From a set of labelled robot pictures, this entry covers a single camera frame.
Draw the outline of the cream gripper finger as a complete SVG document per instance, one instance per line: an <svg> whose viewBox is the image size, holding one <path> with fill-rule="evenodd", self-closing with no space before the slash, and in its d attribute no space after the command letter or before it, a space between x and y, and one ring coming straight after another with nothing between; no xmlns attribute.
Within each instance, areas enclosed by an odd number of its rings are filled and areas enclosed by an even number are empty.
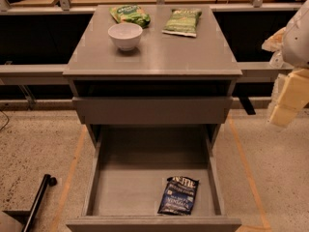
<svg viewBox="0 0 309 232"><path fill-rule="evenodd" d="M275 32L272 36L266 39L262 44L262 49L270 52L275 52L281 49L283 36L286 28L283 27Z"/></svg>
<svg viewBox="0 0 309 232"><path fill-rule="evenodd" d="M267 120L281 128L287 127L298 112L309 103L309 70L296 69L275 80Z"/></svg>

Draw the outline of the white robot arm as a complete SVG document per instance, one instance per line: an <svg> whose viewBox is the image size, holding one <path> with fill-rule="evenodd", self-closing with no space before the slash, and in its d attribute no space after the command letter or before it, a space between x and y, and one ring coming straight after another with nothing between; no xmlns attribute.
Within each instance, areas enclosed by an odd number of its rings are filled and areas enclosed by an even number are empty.
<svg viewBox="0 0 309 232"><path fill-rule="evenodd" d="M268 107L268 121L285 128L309 103L309 1L305 1L288 24L264 41L262 49L273 53L269 64L294 69L279 74Z"/></svg>

